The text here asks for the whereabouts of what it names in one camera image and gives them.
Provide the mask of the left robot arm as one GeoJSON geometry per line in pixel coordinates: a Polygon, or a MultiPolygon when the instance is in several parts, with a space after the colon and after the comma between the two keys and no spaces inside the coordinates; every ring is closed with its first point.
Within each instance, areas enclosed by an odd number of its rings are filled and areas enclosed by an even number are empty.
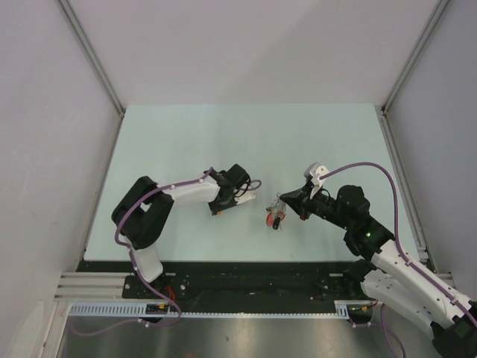
{"type": "Polygon", "coordinates": [[[140,277],[139,290],[149,298],[165,288],[164,268],[156,249],[172,210],[207,204],[212,215],[256,198],[260,180],[252,180],[240,165],[228,170],[207,169],[199,178],[160,186],[143,176],[128,190],[113,210],[114,240],[127,249],[133,270],[140,277]]]}

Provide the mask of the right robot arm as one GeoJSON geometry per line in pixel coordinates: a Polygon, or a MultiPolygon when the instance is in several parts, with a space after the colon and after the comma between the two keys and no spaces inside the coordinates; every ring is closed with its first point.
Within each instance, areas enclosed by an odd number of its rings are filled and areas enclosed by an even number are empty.
{"type": "Polygon", "coordinates": [[[403,248],[370,214],[359,186],[346,185],[336,198],[307,186],[280,200],[302,220],[318,216],[345,231],[359,260],[347,270],[344,291],[352,299],[374,298],[408,319],[442,357],[476,356],[476,302],[461,294],[403,248]]]}

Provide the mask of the keyring bunch with chain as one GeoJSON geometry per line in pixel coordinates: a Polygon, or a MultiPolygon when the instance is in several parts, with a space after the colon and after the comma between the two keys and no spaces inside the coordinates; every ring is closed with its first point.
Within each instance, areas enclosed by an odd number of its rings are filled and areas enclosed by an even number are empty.
{"type": "Polygon", "coordinates": [[[280,196],[281,194],[277,193],[276,198],[266,208],[267,215],[269,213],[274,214],[275,220],[273,226],[271,227],[273,230],[279,230],[286,217],[286,203],[281,200],[280,196]]]}

